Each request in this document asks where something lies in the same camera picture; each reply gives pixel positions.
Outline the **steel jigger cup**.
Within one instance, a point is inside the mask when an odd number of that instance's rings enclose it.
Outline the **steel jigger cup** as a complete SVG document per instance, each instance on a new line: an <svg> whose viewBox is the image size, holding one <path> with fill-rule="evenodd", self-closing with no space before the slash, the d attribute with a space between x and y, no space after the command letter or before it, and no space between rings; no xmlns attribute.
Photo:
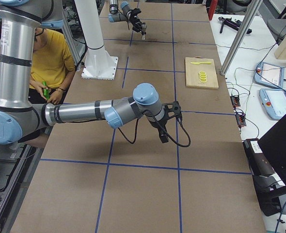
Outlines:
<svg viewBox="0 0 286 233"><path fill-rule="evenodd" d="M146 35L146 32L144 33L141 33L142 34L142 40L145 40L145 35Z"/></svg>

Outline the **yellow plastic knife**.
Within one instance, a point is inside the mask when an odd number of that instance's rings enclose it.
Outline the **yellow plastic knife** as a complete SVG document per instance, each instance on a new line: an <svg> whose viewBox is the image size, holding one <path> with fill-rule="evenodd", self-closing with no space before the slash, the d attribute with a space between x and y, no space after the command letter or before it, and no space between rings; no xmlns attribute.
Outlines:
<svg viewBox="0 0 286 233"><path fill-rule="evenodd" d="M190 62L192 65L211 65L212 62L206 61L206 62Z"/></svg>

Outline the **wooden cutting board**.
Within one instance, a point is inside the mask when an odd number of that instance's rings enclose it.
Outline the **wooden cutting board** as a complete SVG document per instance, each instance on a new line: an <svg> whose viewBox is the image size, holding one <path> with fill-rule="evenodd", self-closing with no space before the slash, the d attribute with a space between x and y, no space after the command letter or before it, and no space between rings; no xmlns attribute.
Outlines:
<svg viewBox="0 0 286 233"><path fill-rule="evenodd" d="M185 58L186 86L218 89L218 79L213 59Z"/></svg>

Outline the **black handheld tool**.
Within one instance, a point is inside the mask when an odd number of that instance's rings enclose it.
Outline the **black handheld tool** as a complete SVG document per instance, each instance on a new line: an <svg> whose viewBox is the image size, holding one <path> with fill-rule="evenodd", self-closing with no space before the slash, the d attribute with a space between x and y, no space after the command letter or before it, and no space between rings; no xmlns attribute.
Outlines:
<svg viewBox="0 0 286 233"><path fill-rule="evenodd" d="M223 28L225 25L230 27L231 29L234 29L235 31L238 31L240 29L240 26L242 25L242 21L236 19L232 21L231 18L218 17L218 20L222 23L220 33L223 32Z"/></svg>

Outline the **person in yellow shirt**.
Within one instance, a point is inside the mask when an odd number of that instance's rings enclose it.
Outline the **person in yellow shirt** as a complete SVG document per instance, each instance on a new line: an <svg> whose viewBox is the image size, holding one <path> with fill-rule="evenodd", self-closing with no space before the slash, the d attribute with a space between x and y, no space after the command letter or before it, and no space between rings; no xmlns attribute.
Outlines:
<svg viewBox="0 0 286 233"><path fill-rule="evenodd" d="M76 72L71 51L62 33L36 28L28 100L32 104L62 104ZM43 88L51 90L50 99Z"/></svg>

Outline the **black box with label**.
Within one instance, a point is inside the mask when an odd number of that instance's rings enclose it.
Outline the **black box with label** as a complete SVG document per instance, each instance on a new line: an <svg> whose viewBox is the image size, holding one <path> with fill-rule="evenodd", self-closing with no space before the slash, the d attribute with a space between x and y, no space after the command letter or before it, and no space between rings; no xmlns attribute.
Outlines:
<svg viewBox="0 0 286 233"><path fill-rule="evenodd" d="M260 148L258 141L258 138L251 138L243 141L246 157L254 175L269 177L275 172Z"/></svg>

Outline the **green plastic tool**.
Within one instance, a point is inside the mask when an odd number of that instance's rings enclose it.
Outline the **green plastic tool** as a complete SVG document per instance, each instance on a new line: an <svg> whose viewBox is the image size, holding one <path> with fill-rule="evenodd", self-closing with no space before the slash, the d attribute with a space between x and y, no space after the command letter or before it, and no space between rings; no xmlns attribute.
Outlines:
<svg viewBox="0 0 286 233"><path fill-rule="evenodd" d="M47 87L47 83L45 81L42 81L42 85ZM50 94L51 94L51 90L49 88L47 89L43 88L43 96L45 97L46 100L50 99Z"/></svg>

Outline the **black computer monitor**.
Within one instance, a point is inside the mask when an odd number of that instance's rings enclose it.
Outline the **black computer monitor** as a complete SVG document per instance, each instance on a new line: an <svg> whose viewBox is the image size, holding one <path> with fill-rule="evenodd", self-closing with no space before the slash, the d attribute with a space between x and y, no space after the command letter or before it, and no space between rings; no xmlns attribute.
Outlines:
<svg viewBox="0 0 286 233"><path fill-rule="evenodd" d="M258 141L268 162L286 184L286 114Z"/></svg>

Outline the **lower teach pendant tablet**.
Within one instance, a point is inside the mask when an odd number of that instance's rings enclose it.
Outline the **lower teach pendant tablet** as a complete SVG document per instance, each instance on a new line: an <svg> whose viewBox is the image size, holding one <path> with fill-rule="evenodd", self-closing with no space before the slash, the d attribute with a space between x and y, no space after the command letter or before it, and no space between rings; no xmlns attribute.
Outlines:
<svg viewBox="0 0 286 233"><path fill-rule="evenodd" d="M280 120L286 115L286 91L282 89L259 90L262 105L272 120Z"/></svg>

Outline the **teach pendant tablet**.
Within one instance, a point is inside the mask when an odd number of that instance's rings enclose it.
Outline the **teach pendant tablet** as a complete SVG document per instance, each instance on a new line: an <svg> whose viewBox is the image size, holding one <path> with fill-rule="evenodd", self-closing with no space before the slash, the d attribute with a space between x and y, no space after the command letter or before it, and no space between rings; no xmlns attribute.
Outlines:
<svg viewBox="0 0 286 233"><path fill-rule="evenodd" d="M254 82L271 88L282 88L284 83L284 68L260 62L255 69Z"/></svg>
<svg viewBox="0 0 286 233"><path fill-rule="evenodd" d="M259 90L262 105L272 120L280 120L286 115L286 91L282 89Z"/></svg>

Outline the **upper teach pendant tablet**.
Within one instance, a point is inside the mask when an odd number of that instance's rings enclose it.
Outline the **upper teach pendant tablet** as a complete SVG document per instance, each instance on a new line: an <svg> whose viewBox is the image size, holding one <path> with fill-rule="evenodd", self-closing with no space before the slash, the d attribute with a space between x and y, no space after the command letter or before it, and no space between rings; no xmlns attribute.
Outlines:
<svg viewBox="0 0 286 233"><path fill-rule="evenodd" d="M284 83L284 68L260 62L255 69L254 82L271 88L282 88Z"/></svg>

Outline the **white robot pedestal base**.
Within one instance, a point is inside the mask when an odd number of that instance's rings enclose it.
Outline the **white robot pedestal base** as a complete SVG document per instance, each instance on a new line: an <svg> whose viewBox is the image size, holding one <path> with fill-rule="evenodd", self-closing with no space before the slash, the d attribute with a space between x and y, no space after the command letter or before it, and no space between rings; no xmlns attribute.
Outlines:
<svg viewBox="0 0 286 233"><path fill-rule="evenodd" d="M95 0L76 0L82 32L87 46L82 77L86 79L113 80L118 57L106 51Z"/></svg>

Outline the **aluminium frame post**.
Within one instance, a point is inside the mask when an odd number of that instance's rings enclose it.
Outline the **aluminium frame post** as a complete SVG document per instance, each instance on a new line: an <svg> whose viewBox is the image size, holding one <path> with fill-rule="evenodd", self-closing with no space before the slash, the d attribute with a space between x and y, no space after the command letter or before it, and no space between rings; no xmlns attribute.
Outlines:
<svg viewBox="0 0 286 233"><path fill-rule="evenodd" d="M225 76L231 63L234 60L234 57L243 41L244 36L247 33L247 30L249 29L250 24L253 21L253 18L255 17L260 5L262 4L263 0L253 0L246 12L246 15L243 18L242 24L235 36L235 39L230 47L230 50L224 60L224 63L220 70L220 75Z"/></svg>

